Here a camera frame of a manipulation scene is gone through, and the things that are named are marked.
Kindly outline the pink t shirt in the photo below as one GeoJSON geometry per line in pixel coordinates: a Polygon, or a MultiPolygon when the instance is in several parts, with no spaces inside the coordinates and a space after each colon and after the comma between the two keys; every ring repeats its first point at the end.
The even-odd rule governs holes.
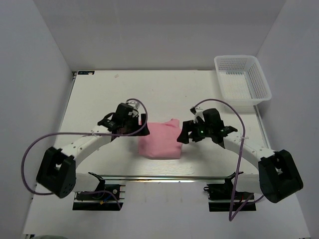
{"type": "Polygon", "coordinates": [[[182,144],[177,142],[181,133],[179,120],[149,122],[150,134],[139,137],[138,154],[148,159],[179,159],[182,144]]]}

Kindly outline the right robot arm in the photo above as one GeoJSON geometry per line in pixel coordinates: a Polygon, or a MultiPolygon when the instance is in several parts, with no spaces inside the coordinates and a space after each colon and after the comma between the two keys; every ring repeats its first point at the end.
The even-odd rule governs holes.
{"type": "Polygon", "coordinates": [[[224,125],[215,108],[202,110],[192,107],[190,111],[194,119],[183,122],[177,142],[188,144],[210,138],[258,170],[258,174],[234,172],[226,177],[224,185],[228,197],[235,199],[243,192],[257,193],[277,203],[303,189],[303,181],[288,151],[274,151],[243,137],[236,128],[224,125]]]}

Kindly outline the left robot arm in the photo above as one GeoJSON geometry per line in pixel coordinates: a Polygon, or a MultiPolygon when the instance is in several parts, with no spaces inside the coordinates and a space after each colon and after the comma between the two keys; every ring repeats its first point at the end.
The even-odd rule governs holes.
{"type": "Polygon", "coordinates": [[[104,180],[95,173],[77,173],[84,159],[102,146],[122,136],[146,136],[147,114],[132,113],[106,115],[88,134],[61,148],[48,148],[42,159],[36,181],[59,198],[71,192],[88,192],[99,199],[105,194],[104,180]]]}

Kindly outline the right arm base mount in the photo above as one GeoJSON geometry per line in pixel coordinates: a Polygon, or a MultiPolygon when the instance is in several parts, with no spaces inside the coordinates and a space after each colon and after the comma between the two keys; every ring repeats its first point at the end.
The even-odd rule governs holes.
{"type": "MultiPolygon", "coordinates": [[[[207,184],[203,190],[208,195],[209,212],[228,212],[233,189],[232,179],[235,178],[235,172],[224,179],[223,183],[207,184]]],[[[251,195],[249,192],[235,192],[233,211],[251,195]]]]}

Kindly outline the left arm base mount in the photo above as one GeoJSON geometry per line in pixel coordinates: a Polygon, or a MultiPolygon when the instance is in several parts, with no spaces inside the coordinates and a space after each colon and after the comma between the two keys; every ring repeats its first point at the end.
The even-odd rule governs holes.
{"type": "Polygon", "coordinates": [[[76,174],[76,185],[73,189],[74,211],[120,211],[125,198],[125,185],[108,183],[95,173],[76,174]]]}

